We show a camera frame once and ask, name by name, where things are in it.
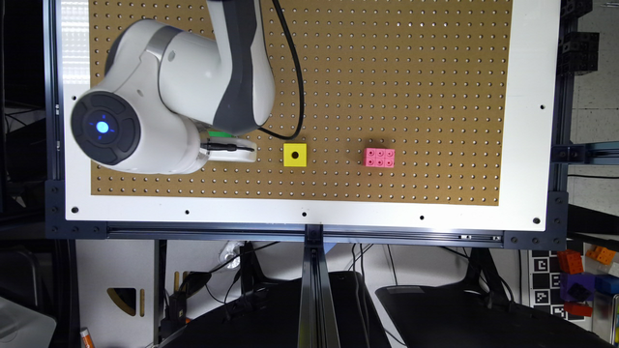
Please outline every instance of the blue light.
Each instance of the blue light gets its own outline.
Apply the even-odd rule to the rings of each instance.
[[[107,131],[109,131],[109,125],[107,124],[107,122],[99,121],[97,123],[97,131],[103,134],[107,133]]]

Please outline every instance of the orange object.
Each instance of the orange object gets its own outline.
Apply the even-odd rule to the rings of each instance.
[[[558,251],[557,256],[559,258],[559,267],[561,271],[575,275],[584,272],[582,267],[582,258],[580,253],[574,250],[567,249],[565,251]]]
[[[90,336],[88,329],[82,329],[79,334],[81,335],[81,340],[84,341],[84,347],[95,348],[95,344],[93,344],[93,338]]]
[[[610,265],[615,257],[615,252],[602,246],[596,246],[593,250],[587,250],[586,255],[603,265]]]
[[[593,307],[590,307],[587,304],[564,303],[563,309],[573,315],[591,316],[591,314],[593,314]]]

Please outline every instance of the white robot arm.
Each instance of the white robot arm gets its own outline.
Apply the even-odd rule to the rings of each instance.
[[[140,20],[110,49],[105,79],[76,102],[71,127],[92,160],[115,170],[183,174],[207,160],[254,161],[275,97],[259,0],[207,1],[217,41]]]

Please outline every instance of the wire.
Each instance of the wire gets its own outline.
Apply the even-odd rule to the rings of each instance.
[[[209,283],[204,284],[204,287],[206,288],[206,291],[208,291],[209,295],[211,295],[211,297],[213,298],[213,300],[219,302],[222,305],[225,305],[225,302],[222,300],[217,299],[215,296],[213,296],[213,294],[211,293],[211,289],[209,289]]]
[[[368,250],[374,247],[374,244],[369,245],[368,247],[366,247],[366,249],[364,250],[364,252],[368,252]],[[353,258],[353,262],[359,260],[361,258],[361,253],[359,255],[357,255],[355,258]],[[350,267],[348,267],[348,271],[352,270],[352,264],[350,264]]]
[[[387,251],[389,251],[389,259],[391,259],[391,270],[394,272],[394,280],[398,285],[398,275],[396,275],[396,264],[394,263],[394,256],[391,254],[391,246],[387,245]]]
[[[476,263],[478,266],[481,266],[481,265],[480,265],[480,264],[478,264],[477,262],[472,261],[472,260],[471,260],[471,258],[470,258],[469,256],[466,256],[465,254],[463,254],[463,253],[461,253],[461,252],[459,252],[459,251],[452,250],[452,249],[450,249],[450,248],[448,248],[448,247],[446,247],[446,246],[441,246],[441,248],[444,248],[445,250],[448,250],[448,251],[450,251],[450,252],[452,252],[452,253],[454,253],[454,254],[460,255],[460,256],[464,257],[465,259],[467,259],[469,262],[474,262],[474,263]],[[503,277],[502,277],[501,275],[497,274],[497,276],[499,277],[499,280],[501,280],[501,282],[502,282],[502,283],[505,285],[505,287],[507,288],[507,291],[510,293],[510,299],[511,299],[511,302],[513,302],[513,301],[514,301],[514,293],[512,292],[512,288],[510,287],[510,284],[508,284],[508,283],[507,283],[507,281],[505,281],[505,279],[503,279]],[[483,280],[483,281],[484,281],[484,283],[487,285],[487,281],[486,281],[485,279],[483,279],[482,277],[480,277],[480,279],[481,279],[481,280]]]
[[[281,10],[281,5],[279,0],[273,0],[273,7],[278,14],[278,18],[280,19],[281,29],[283,30],[283,34],[286,36],[286,41],[288,42],[288,47],[290,47],[290,54],[292,55],[292,61],[294,62],[294,70],[297,73],[297,85],[299,86],[299,121],[297,124],[297,129],[290,136],[280,135],[270,130],[266,130],[262,127],[259,130],[276,137],[281,140],[294,140],[301,128],[303,127],[303,118],[305,113],[305,91],[303,88],[303,75],[301,74],[301,64],[299,63],[299,55],[297,54],[297,49],[294,46],[294,42],[292,41],[292,35],[290,35],[290,29],[288,28],[288,24],[286,24],[286,18],[283,16],[283,11]]]
[[[364,283],[364,286],[366,286],[366,268],[364,267],[364,250],[363,250],[363,245],[361,243],[359,243],[359,249],[361,250],[361,280]],[[369,338],[369,313],[368,313],[368,296],[366,296],[366,291],[364,290],[364,310],[366,312],[366,330],[368,331],[368,338]]]
[[[237,281],[237,279],[232,280],[232,284],[230,284],[230,287],[228,288],[228,291],[225,292],[225,297],[223,298],[223,305],[224,306],[227,304],[228,295],[230,294],[230,290],[232,290],[232,286],[234,286],[234,284],[236,284],[236,281]]]
[[[279,243],[279,242],[272,242],[272,243],[269,243],[268,245],[261,246],[261,247],[257,247],[257,248],[255,248],[254,250],[250,250],[250,251],[241,252],[240,254],[238,254],[238,255],[236,255],[236,256],[234,256],[234,257],[232,257],[231,259],[229,259],[229,260],[225,261],[224,263],[220,264],[219,266],[217,266],[217,267],[216,267],[216,268],[214,268],[213,270],[209,271],[209,273],[214,273],[214,272],[219,271],[220,269],[224,268],[224,267],[225,267],[225,266],[227,266],[230,262],[234,261],[237,257],[240,257],[241,255],[246,255],[246,254],[249,254],[250,252],[257,252],[257,251],[259,251],[259,250],[262,250],[262,249],[263,249],[263,248],[265,248],[265,247],[274,246],[274,245],[276,245],[277,243]]]
[[[393,333],[390,333],[389,330],[385,329],[385,333],[387,333],[389,336],[391,336],[397,343],[403,345],[404,347],[406,347],[406,344],[402,341],[400,341],[397,337],[394,336]]]
[[[352,245],[352,249],[350,250],[352,252],[352,258],[353,258],[353,263],[352,263],[352,268],[353,268],[353,276],[355,277],[355,300],[357,300],[357,309],[359,311],[359,318],[361,319],[361,327],[364,329],[364,338],[366,339],[366,345],[369,348],[369,337],[368,337],[368,330],[366,330],[366,322],[364,321],[364,313],[361,310],[361,301],[359,301],[359,279],[357,278],[357,267],[356,265],[356,260],[355,260],[355,246],[357,244],[353,244]]]
[[[599,175],[581,175],[581,174],[569,174],[570,178],[586,178],[586,179],[619,179],[619,177],[606,177]]]

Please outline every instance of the red block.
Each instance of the red block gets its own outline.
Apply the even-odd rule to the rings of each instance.
[[[395,163],[395,150],[366,148],[364,151],[364,166],[393,168]]]
[[[558,251],[557,256],[559,258],[559,267],[561,271],[575,275],[584,272],[584,268],[582,267],[582,258],[580,257],[580,253],[574,250],[565,250]]]
[[[564,303],[563,309],[570,314],[580,315],[580,316],[591,316],[593,314],[593,307],[588,306],[587,304],[579,304],[579,303]]]

